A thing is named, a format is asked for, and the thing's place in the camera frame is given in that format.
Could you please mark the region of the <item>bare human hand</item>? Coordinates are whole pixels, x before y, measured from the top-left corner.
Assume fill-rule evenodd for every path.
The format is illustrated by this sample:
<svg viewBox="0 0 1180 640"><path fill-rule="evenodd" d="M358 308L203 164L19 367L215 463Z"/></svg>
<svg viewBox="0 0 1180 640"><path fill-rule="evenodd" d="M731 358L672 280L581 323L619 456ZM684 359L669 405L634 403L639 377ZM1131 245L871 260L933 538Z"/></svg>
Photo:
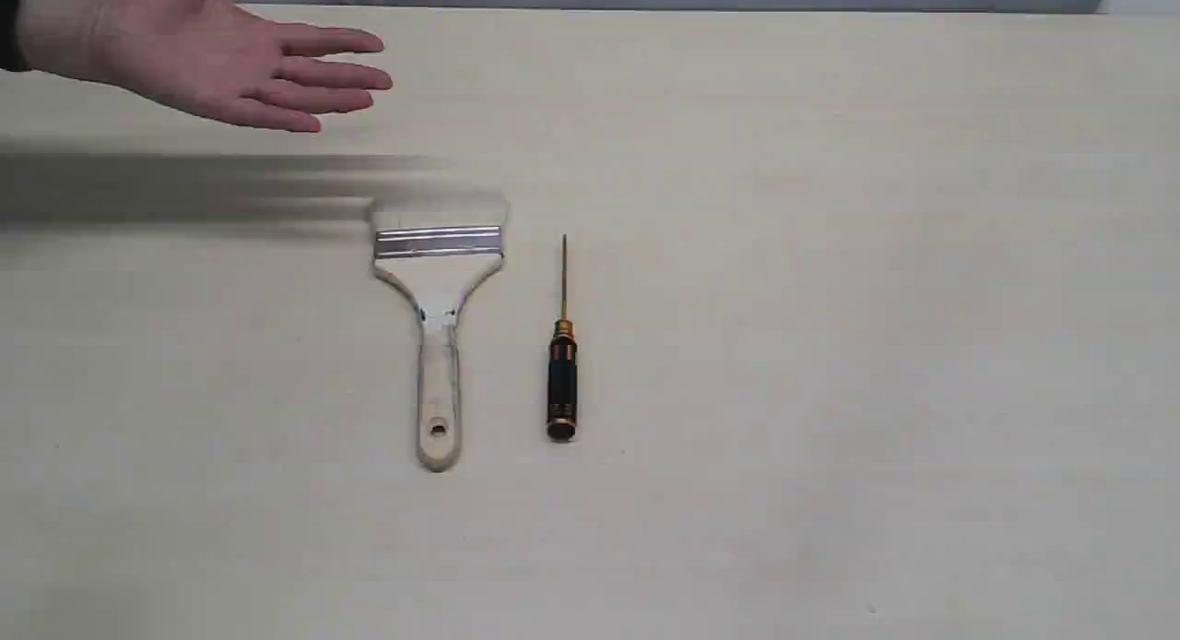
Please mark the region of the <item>bare human hand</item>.
<svg viewBox="0 0 1180 640"><path fill-rule="evenodd" d="M4 0L4 70L126 90L173 111L316 133L393 86L350 63L384 51L366 30L278 22L232 0Z"/></svg>

